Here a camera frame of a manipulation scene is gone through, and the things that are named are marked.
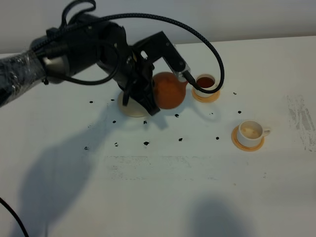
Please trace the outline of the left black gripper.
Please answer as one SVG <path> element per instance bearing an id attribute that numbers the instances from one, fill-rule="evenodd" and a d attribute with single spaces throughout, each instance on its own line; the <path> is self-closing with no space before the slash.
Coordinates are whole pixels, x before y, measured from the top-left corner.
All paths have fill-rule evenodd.
<path id="1" fill-rule="evenodd" d="M 135 53 L 129 45 L 103 49 L 98 66 L 106 73 L 116 73 L 112 79 L 123 91 L 123 103 L 132 98 L 138 102 L 149 115 L 160 111 L 154 95 L 153 70 L 145 64 L 139 53 Z"/>

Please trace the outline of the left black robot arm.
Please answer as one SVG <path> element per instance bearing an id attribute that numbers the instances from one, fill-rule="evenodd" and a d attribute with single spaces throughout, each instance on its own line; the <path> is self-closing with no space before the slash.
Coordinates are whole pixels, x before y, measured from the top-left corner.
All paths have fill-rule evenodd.
<path id="1" fill-rule="evenodd" d="M 141 46 L 129 45 L 124 27 L 82 13 L 48 29 L 30 48 L 0 61 L 0 104 L 17 99 L 39 83 L 63 81 L 95 86 L 114 80 L 123 105 L 134 99 L 150 115 L 159 112 L 154 96 L 153 64 Z"/>

